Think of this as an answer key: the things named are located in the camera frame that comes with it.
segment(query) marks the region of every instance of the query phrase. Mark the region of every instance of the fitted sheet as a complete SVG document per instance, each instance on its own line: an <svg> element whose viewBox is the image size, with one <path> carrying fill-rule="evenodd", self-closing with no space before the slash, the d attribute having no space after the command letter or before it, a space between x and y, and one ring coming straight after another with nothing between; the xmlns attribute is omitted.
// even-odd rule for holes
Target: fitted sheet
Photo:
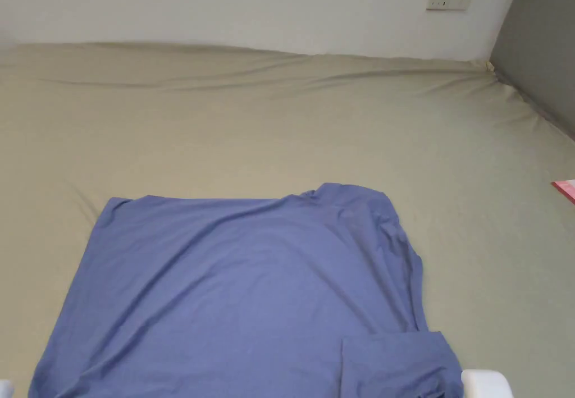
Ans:
<svg viewBox="0 0 575 398"><path fill-rule="evenodd" d="M386 193L463 368L575 387L575 144L481 64L152 44L26 45L0 72L0 376L24 396L113 196Z"/></svg>

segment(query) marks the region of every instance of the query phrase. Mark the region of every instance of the beige bed sheet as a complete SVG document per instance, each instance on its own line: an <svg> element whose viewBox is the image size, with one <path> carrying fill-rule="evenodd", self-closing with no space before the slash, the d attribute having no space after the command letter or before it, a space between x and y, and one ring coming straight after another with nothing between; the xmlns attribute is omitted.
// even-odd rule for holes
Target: beige bed sheet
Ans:
<svg viewBox="0 0 575 398"><path fill-rule="evenodd" d="M384 191L430 328L518 397L575 390L575 143L481 65L27 45L0 72L0 377L25 396L112 196Z"/></svg>

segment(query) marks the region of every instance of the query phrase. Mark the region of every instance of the white wall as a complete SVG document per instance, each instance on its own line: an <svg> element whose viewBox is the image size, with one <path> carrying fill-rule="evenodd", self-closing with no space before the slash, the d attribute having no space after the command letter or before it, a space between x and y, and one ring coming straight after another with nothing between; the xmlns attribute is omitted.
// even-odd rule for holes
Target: white wall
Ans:
<svg viewBox="0 0 575 398"><path fill-rule="evenodd" d="M511 0L0 0L21 42L214 43L300 53L486 59Z"/></svg>

